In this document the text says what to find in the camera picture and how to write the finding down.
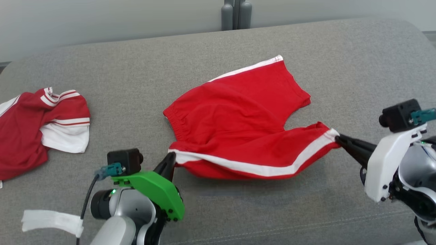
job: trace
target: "white stripe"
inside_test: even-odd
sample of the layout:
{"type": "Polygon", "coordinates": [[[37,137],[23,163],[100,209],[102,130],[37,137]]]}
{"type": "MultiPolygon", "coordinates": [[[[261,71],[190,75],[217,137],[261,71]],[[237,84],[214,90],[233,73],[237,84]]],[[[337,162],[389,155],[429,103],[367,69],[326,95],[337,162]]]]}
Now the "white stripe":
{"type": "Polygon", "coordinates": [[[45,88],[44,89],[44,92],[45,92],[45,94],[46,94],[46,96],[47,96],[47,98],[44,100],[44,99],[42,99],[41,98],[41,100],[44,102],[44,103],[46,103],[46,101],[49,101],[50,103],[46,103],[47,105],[50,105],[50,106],[55,106],[56,105],[56,103],[58,103],[58,102],[60,102],[60,101],[62,101],[62,100],[64,100],[64,99],[68,99],[68,98],[71,98],[71,97],[75,97],[75,96],[79,96],[80,94],[79,93],[77,93],[75,90],[68,90],[68,91],[65,91],[65,92],[63,92],[63,93],[61,93],[60,95],[57,95],[57,94],[54,94],[53,93],[53,88],[52,87],[49,87],[49,88],[45,88]]]}
{"type": "Polygon", "coordinates": [[[87,122],[89,122],[89,117],[65,119],[65,120],[53,119],[51,121],[55,122],[55,123],[61,123],[61,124],[85,123],[85,122],[87,123],[87,122]]]}
{"type": "Polygon", "coordinates": [[[15,105],[20,99],[20,95],[0,104],[0,116],[8,111],[13,105],[15,105]]]}
{"type": "Polygon", "coordinates": [[[56,105],[55,103],[49,101],[44,95],[41,96],[41,100],[42,100],[42,102],[46,103],[49,106],[55,106],[56,105]]]}
{"type": "Polygon", "coordinates": [[[176,153],[176,162],[178,164],[185,164],[187,162],[198,161],[203,159],[211,163],[226,167],[228,169],[255,174],[259,176],[273,177],[273,176],[295,174],[298,171],[298,169],[313,155],[315,155],[319,150],[324,148],[326,145],[333,143],[335,141],[334,137],[338,135],[339,133],[336,130],[334,129],[328,130],[323,135],[318,137],[316,140],[312,141],[298,155],[295,161],[293,163],[290,163],[289,166],[286,167],[272,167],[272,166],[263,166],[263,165],[257,165],[252,163],[244,163],[244,162],[232,161],[225,158],[215,157],[206,154],[179,151],[176,149],[169,149],[168,152],[176,153]]]}
{"type": "Polygon", "coordinates": [[[61,101],[64,100],[64,99],[68,99],[68,98],[71,98],[71,97],[76,97],[76,96],[79,96],[79,95],[80,95],[80,94],[77,93],[77,92],[72,93],[72,94],[69,94],[69,95],[64,95],[64,96],[61,95],[61,97],[59,98],[58,102],[61,102],[61,101]]]}
{"type": "Polygon", "coordinates": [[[41,100],[42,100],[42,102],[46,103],[49,106],[56,106],[57,103],[61,102],[64,99],[68,99],[68,98],[71,98],[71,97],[76,97],[76,96],[79,96],[79,95],[80,95],[79,93],[75,92],[75,93],[72,93],[72,94],[69,94],[69,95],[64,95],[64,96],[61,95],[60,98],[52,98],[53,100],[56,101],[55,103],[53,103],[50,100],[48,100],[44,95],[41,96],[41,100]]]}
{"type": "Polygon", "coordinates": [[[238,69],[238,70],[236,70],[236,71],[227,72],[227,73],[222,74],[221,76],[216,77],[216,78],[214,78],[214,79],[212,79],[212,80],[210,80],[210,81],[208,81],[208,82],[211,82],[211,81],[214,81],[214,80],[216,80],[216,79],[223,78],[223,77],[232,76],[232,75],[235,75],[235,74],[238,74],[238,73],[244,72],[244,71],[253,70],[253,69],[255,69],[255,68],[259,68],[259,67],[262,67],[262,66],[270,65],[270,64],[272,64],[272,63],[276,63],[276,62],[279,62],[279,61],[282,61],[282,60],[283,60],[283,57],[282,57],[281,55],[277,55],[276,57],[271,58],[271,59],[269,59],[269,60],[261,61],[261,62],[259,62],[259,63],[257,63],[257,64],[254,64],[254,65],[251,65],[251,66],[247,66],[247,67],[244,67],[244,68],[238,69]]]}

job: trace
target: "seam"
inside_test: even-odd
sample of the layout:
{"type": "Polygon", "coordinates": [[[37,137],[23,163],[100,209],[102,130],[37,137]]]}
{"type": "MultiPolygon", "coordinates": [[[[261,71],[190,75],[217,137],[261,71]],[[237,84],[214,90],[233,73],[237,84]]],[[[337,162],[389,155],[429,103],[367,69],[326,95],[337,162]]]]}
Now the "seam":
{"type": "Polygon", "coordinates": [[[58,123],[58,122],[56,122],[56,121],[49,121],[49,122],[46,122],[46,124],[51,124],[51,123],[54,123],[54,124],[56,124],[56,125],[59,125],[59,126],[89,126],[89,121],[87,121],[87,122],[76,122],[76,123],[58,123]]]}
{"type": "Polygon", "coordinates": [[[245,66],[245,67],[242,67],[242,68],[236,69],[236,70],[234,70],[234,71],[226,72],[226,73],[224,73],[224,74],[222,74],[222,75],[220,75],[220,76],[218,76],[218,77],[216,77],[216,78],[214,78],[214,79],[212,79],[212,80],[209,80],[209,81],[207,81],[207,82],[213,82],[213,81],[218,80],[218,79],[221,79],[221,78],[225,78],[225,77],[229,77],[229,76],[234,76],[234,75],[237,75],[237,74],[240,74],[240,73],[246,72],[246,71],[255,70],[255,69],[258,69],[258,68],[260,68],[260,67],[265,67],[265,66],[267,66],[267,65],[272,65],[272,64],[277,63],[277,62],[279,62],[279,61],[283,61],[283,57],[282,57],[281,55],[277,55],[277,56],[275,56],[275,57],[273,57],[273,58],[271,58],[271,59],[267,59],[267,60],[264,60],[264,61],[258,62],[258,63],[256,63],[256,64],[252,64],[252,65],[249,65],[249,66],[245,66]]]}
{"type": "Polygon", "coordinates": [[[277,67],[277,73],[287,81],[289,86],[291,86],[292,91],[300,98],[303,99],[302,105],[299,107],[305,107],[309,105],[310,103],[307,103],[306,101],[310,99],[310,94],[306,92],[295,80],[292,73],[289,72],[288,68],[286,67],[285,62],[283,62],[282,67],[277,67]]]}
{"type": "Polygon", "coordinates": [[[204,242],[204,243],[199,243],[198,245],[211,244],[211,243],[218,243],[218,242],[228,242],[228,241],[233,241],[233,240],[240,240],[240,239],[247,239],[247,238],[261,237],[261,236],[268,236],[268,235],[283,234],[283,233],[292,232],[292,231],[304,231],[304,230],[310,230],[310,229],[315,229],[315,228],[325,228],[325,227],[332,227],[332,226],[337,226],[337,225],[345,225],[345,224],[351,224],[351,223],[359,223],[359,222],[371,221],[371,220],[376,220],[376,219],[381,219],[381,218],[389,218],[389,217],[394,217],[394,216],[401,216],[401,215],[406,215],[406,214],[409,214],[409,213],[394,214],[394,215],[389,215],[389,216],[384,216],[384,217],[376,217],[376,218],[372,218],[372,219],[357,220],[357,221],[352,221],[352,222],[344,222],[344,223],[339,223],[339,224],[334,224],[334,225],[324,225],[324,226],[317,226],[317,227],[303,228],[303,229],[297,229],[297,230],[291,230],[291,231],[280,231],[280,232],[268,233],[268,234],[262,234],[262,235],[254,235],[254,236],[241,237],[241,238],[232,238],[232,239],[226,239],[226,240],[220,240],[220,241],[213,241],[213,242],[204,242]]]}
{"type": "Polygon", "coordinates": [[[170,122],[173,129],[174,135],[176,136],[176,141],[186,141],[186,127],[184,126],[182,120],[177,115],[176,110],[174,110],[174,104],[171,104],[163,111],[163,115],[170,122]]]}
{"type": "MultiPolygon", "coordinates": [[[[300,227],[306,227],[306,226],[326,225],[326,224],[331,224],[331,223],[335,223],[335,222],[350,221],[350,220],[354,220],[354,219],[368,218],[368,217],[380,216],[380,215],[385,215],[385,214],[400,213],[399,215],[401,215],[401,214],[405,214],[406,212],[407,212],[407,214],[409,213],[408,210],[391,211],[391,212],[386,212],[386,213],[381,213],[381,214],[371,214],[371,215],[354,217],[354,218],[348,218],[348,219],[341,219],[341,220],[336,220],[336,221],[320,222],[320,223],[307,224],[307,225],[296,225],[296,226],[283,227],[283,228],[278,228],[278,229],[271,229],[271,230],[264,230],[264,231],[254,231],[254,232],[247,232],[247,233],[241,233],[241,234],[236,234],[236,235],[227,235],[227,236],[219,236],[219,237],[212,237],[212,238],[190,240],[190,241],[185,241],[185,242],[173,242],[173,243],[169,243],[167,245],[184,244],[184,243],[189,243],[189,242],[203,242],[203,241],[213,240],[213,239],[229,238],[229,237],[242,236],[242,235],[251,235],[251,234],[258,234],[258,233],[264,233],[264,232],[270,232],[270,231],[289,230],[289,229],[292,229],[292,228],[300,228],[300,227]]],[[[393,215],[391,215],[391,216],[384,216],[384,217],[378,217],[378,218],[387,218],[387,217],[392,217],[392,216],[393,215]]],[[[214,241],[214,242],[223,242],[223,241],[229,241],[229,240],[230,239],[222,240],[222,241],[214,241]]]]}

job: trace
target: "couch cushion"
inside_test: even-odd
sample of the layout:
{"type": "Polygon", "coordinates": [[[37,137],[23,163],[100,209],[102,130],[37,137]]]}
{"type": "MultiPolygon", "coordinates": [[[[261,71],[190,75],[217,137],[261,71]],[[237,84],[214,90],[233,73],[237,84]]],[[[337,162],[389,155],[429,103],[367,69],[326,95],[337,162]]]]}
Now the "couch cushion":
{"type": "MultiPolygon", "coordinates": [[[[88,101],[90,141],[84,154],[49,151],[43,166],[0,190],[1,244],[73,244],[55,229],[21,232],[25,209],[80,214],[94,170],[111,150],[137,147],[151,170],[175,140],[162,115],[178,96],[223,73],[282,55],[312,103],[285,128],[317,120],[341,133],[378,142],[384,107],[417,98],[436,106],[436,50],[398,20],[338,20],[250,30],[86,44],[12,62],[0,75],[0,101],[53,86],[88,101]]],[[[429,132],[435,132],[430,124],[429,132]]],[[[359,165],[333,150],[288,180],[225,181],[176,169],[185,219],[169,223],[163,245],[394,244],[419,239],[403,204],[371,201],[359,165]]],[[[94,193],[112,187],[98,182],[94,193]]],[[[88,211],[82,244],[102,226],[88,211]]]]}

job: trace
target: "white wall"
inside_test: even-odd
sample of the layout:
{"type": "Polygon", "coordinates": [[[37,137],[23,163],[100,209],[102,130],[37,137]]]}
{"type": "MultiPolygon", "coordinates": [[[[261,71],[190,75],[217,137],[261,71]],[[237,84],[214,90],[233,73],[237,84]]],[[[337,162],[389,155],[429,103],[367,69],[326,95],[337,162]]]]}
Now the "white wall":
{"type": "Polygon", "coordinates": [[[0,62],[71,44],[221,30],[223,0],[0,0],[0,62]]]}
{"type": "MultiPolygon", "coordinates": [[[[252,27],[381,16],[436,31],[436,0],[247,0],[252,27]]],[[[224,0],[0,0],[0,62],[71,44],[219,31],[224,0]]]]}
{"type": "Polygon", "coordinates": [[[404,19],[436,31],[436,0],[247,0],[251,28],[353,17],[404,19]]]}

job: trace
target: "black cable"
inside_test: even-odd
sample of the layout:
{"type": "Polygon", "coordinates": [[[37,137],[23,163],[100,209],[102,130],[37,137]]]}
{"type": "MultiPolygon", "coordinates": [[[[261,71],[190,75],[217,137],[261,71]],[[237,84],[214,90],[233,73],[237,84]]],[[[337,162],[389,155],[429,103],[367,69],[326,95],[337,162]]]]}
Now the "black cable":
{"type": "Polygon", "coordinates": [[[362,184],[365,186],[366,173],[364,173],[363,170],[365,170],[365,167],[362,166],[362,168],[360,168],[360,180],[362,181],[362,184]]]}
{"type": "MultiPolygon", "coordinates": [[[[85,202],[83,203],[82,213],[80,214],[80,219],[83,220],[86,212],[86,207],[88,206],[89,197],[91,196],[91,191],[94,188],[95,183],[99,179],[99,175],[97,174],[91,182],[89,186],[88,193],[86,193],[85,202]]],[[[76,245],[80,244],[80,238],[76,238],[76,245]]]]}
{"type": "Polygon", "coordinates": [[[424,240],[424,242],[425,242],[426,244],[428,244],[428,243],[427,243],[427,240],[426,240],[426,236],[424,236],[424,232],[421,230],[421,228],[419,228],[419,224],[418,224],[418,222],[420,222],[420,221],[418,221],[418,217],[415,216],[415,220],[414,220],[413,222],[415,223],[416,229],[418,229],[418,232],[419,232],[419,234],[421,235],[421,237],[422,237],[422,239],[424,240]]]}

